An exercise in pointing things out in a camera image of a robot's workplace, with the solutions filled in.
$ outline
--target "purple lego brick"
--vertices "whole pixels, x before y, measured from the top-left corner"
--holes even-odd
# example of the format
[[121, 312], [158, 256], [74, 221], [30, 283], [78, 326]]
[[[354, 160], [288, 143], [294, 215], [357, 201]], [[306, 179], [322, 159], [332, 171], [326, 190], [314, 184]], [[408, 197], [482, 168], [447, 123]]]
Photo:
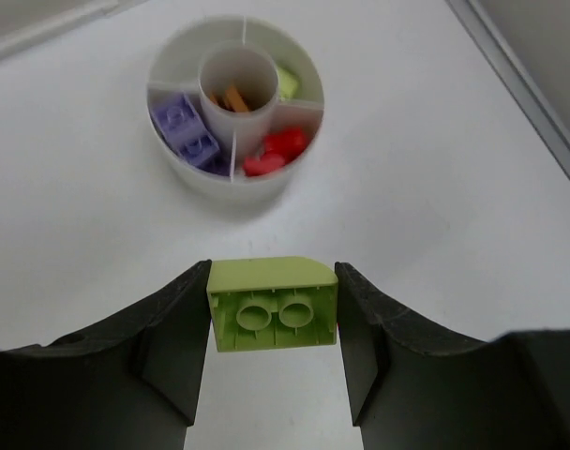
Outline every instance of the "purple lego brick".
[[179, 156], [192, 166], [202, 169], [220, 154], [217, 141], [208, 133], [188, 142], [179, 149]]
[[151, 115], [157, 130], [172, 150], [199, 138], [205, 132], [200, 115], [183, 94], [156, 106]]
[[229, 176], [231, 173], [231, 162], [228, 157], [221, 155], [205, 166], [203, 170], [214, 175]]

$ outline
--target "green lego piece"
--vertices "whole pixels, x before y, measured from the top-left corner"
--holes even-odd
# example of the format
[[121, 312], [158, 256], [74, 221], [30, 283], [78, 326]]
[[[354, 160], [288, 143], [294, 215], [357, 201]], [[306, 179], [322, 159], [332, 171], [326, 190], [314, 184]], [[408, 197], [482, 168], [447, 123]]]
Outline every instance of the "green lego piece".
[[277, 66], [277, 75], [279, 96], [284, 99], [293, 98], [300, 86], [300, 82], [291, 74], [291, 72], [288, 72], [283, 67]]
[[219, 352], [337, 342], [338, 278], [320, 262], [212, 261], [206, 291]]

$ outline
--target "orange lego piece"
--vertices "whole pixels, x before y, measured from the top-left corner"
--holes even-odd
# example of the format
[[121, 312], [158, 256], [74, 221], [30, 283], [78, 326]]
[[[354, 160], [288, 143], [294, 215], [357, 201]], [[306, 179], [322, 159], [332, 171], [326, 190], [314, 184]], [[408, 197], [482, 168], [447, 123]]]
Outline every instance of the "orange lego piece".
[[239, 91], [233, 84], [225, 91], [223, 101], [225, 105], [229, 105], [236, 113], [249, 113], [248, 105], [241, 98]]

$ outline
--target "lego brick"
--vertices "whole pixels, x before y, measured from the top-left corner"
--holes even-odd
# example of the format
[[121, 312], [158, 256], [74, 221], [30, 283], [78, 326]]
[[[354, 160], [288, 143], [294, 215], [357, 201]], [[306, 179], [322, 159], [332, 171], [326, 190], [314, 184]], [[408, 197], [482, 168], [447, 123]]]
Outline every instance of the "lego brick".
[[189, 98], [178, 94], [152, 108], [152, 120], [173, 151], [202, 136], [203, 121]]
[[202, 169], [218, 157], [220, 147], [212, 135], [204, 131], [202, 136], [183, 145], [178, 154], [192, 166]]
[[297, 78], [295, 78], [291, 72], [279, 66], [277, 66], [277, 75], [279, 96], [284, 99], [295, 97], [295, 94], [300, 87], [300, 82], [297, 80]]
[[223, 100], [228, 109], [232, 109], [236, 113], [249, 113], [248, 105], [234, 85], [227, 88]]
[[338, 279], [307, 258], [214, 261], [207, 285], [219, 352], [337, 341]]
[[214, 175], [229, 176], [231, 174], [230, 159], [228, 157], [219, 156], [204, 166], [203, 170]]

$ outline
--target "wall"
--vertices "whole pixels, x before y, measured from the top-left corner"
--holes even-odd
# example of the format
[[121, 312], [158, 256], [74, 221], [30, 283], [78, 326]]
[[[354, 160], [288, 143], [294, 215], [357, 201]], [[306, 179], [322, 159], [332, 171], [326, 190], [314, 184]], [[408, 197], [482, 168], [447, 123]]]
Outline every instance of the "wall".
[[570, 130], [570, 0], [478, 0]]

